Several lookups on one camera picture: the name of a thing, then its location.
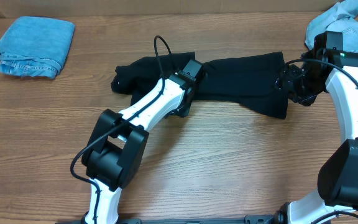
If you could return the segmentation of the folded blue jeans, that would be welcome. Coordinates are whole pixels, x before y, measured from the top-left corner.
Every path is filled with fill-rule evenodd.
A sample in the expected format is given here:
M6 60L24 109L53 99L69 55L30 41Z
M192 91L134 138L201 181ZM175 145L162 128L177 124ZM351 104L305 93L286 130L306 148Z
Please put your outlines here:
M60 19L16 19L0 38L0 73L54 79L64 68L74 31L74 23Z

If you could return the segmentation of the black t-shirt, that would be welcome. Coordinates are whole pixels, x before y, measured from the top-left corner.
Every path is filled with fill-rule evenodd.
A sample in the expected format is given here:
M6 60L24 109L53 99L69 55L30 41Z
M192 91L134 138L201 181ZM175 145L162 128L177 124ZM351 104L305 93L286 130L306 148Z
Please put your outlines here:
M183 69L194 58L195 53L186 52L171 57L143 57L130 65L118 66L111 89L131 95L134 104L156 85L161 72L167 75L173 65ZM206 75L194 99L230 101L269 117L285 119L288 93L274 86L284 63L282 52L206 62Z

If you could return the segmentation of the light blue denim jeans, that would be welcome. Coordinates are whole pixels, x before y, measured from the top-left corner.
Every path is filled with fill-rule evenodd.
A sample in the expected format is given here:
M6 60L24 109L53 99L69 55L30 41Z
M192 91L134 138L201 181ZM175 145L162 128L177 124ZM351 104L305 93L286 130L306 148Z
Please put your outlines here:
M334 31L343 34L343 50L358 53L358 0L345 0L313 19L307 29L305 44L314 46L314 38L323 32Z

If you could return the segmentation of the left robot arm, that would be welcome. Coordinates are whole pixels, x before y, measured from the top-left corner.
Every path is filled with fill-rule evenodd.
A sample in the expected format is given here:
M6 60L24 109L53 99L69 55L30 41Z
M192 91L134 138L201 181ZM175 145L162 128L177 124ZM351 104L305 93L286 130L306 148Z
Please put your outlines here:
M183 70L160 78L141 100L118 113L99 116L81 155L91 184L88 212L81 223L116 223L121 192L140 167L151 129L170 115L185 117L204 73L190 60Z

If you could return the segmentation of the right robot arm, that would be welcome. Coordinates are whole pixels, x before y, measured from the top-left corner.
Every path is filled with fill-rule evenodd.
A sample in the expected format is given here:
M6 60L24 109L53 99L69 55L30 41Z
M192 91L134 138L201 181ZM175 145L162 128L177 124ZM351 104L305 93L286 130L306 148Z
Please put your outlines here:
M320 168L318 186L307 196L287 202L271 223L329 223L349 215L358 218L358 53L343 49L343 35L326 31L314 38L312 50L287 62L275 86L295 103L309 106L327 92L333 99L341 145Z

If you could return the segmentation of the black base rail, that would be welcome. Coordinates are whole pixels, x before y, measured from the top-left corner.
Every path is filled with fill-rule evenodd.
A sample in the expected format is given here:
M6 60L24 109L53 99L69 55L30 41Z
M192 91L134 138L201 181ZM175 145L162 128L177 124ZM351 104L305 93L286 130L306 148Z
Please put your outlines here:
M141 220L118 219L116 224L273 224L276 215L246 215L244 218Z

